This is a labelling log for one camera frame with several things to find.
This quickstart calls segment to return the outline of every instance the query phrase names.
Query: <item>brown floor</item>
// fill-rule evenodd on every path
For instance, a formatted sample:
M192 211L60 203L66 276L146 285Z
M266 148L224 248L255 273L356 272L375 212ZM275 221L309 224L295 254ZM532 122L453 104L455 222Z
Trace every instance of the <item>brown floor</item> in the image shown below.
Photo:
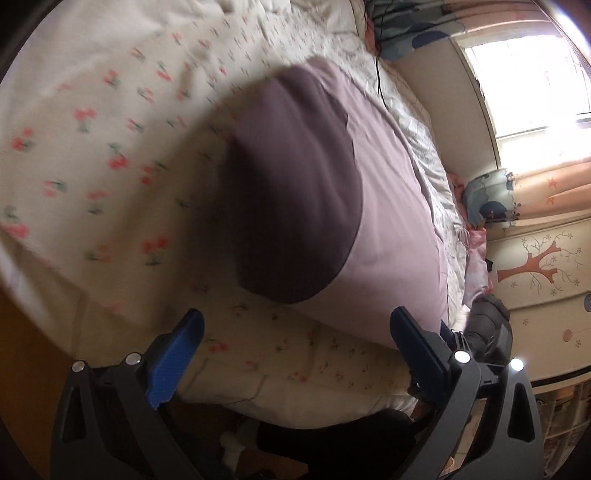
M51 430L61 388L72 359L55 347L0 290L0 417L30 464L49 477ZM239 416L217 405L172 405L183 430L194 433L212 452L219 452L219 437L233 430ZM302 476L307 468L291 460L246 450L237 476L262 468L281 479Z

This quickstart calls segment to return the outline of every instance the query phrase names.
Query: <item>patterned curtain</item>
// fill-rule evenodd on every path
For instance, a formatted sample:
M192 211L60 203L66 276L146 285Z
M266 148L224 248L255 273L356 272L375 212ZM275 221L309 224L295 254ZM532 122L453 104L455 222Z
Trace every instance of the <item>patterned curtain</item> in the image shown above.
M376 50L396 61L442 38L485 27L548 21L530 0L365 0Z
M591 216L591 158L524 174L492 171L468 182L463 204L476 228L485 223L566 223Z

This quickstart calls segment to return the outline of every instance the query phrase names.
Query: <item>white blanket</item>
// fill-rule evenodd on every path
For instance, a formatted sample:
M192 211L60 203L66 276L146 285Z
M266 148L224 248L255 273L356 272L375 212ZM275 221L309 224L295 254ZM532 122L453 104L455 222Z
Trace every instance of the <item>white blanket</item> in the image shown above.
M151 338L194 306L207 333L181 383L185 398L303 428L412 402L398 352L250 295L233 276L216 179L251 90L322 55L377 98L374 59L348 3L289 10L270 2L63 3L2 84L0 205L5 230L87 294L85 313L72 319L84 324L51 333L62 348L112 362L135 337ZM83 48L82 32L94 31ZM452 319L464 269L451 194L428 128L385 72L382 89L446 246Z

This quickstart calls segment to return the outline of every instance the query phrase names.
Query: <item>window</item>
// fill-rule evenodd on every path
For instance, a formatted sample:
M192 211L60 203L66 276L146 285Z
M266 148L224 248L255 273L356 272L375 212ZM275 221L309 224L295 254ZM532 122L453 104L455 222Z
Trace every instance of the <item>window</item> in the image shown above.
M480 85L501 166L520 173L590 156L591 81L568 41L548 25L512 29L458 41Z

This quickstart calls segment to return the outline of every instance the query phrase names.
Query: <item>brown tree drawing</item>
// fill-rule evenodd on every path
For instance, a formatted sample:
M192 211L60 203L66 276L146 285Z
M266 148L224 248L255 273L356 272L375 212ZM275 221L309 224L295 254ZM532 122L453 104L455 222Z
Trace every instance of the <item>brown tree drawing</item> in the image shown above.
M536 288L538 295L542 291L543 278L551 284L552 295L556 295L557 291L563 291L565 284L578 286L579 279L574 276L573 269L578 270L583 266L580 261L582 250L577 248L575 251L569 251L557 245L559 240L572 237L572 233L562 232L554 238L546 235L542 241L533 237L533 243L529 243L526 238L522 239L523 248L527 251L525 263L519 267L498 270L497 280L501 282L514 275L528 274L531 276L530 288Z

